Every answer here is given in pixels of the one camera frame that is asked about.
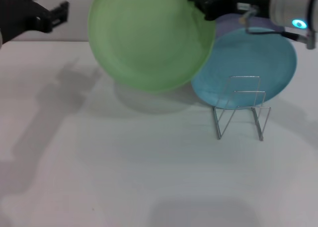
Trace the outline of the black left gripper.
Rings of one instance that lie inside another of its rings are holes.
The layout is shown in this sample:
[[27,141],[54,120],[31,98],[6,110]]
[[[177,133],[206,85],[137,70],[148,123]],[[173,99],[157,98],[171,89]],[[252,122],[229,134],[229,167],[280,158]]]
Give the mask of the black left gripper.
[[68,1],[49,11],[35,0],[0,0],[0,39],[9,42],[27,31],[50,33],[68,17]]

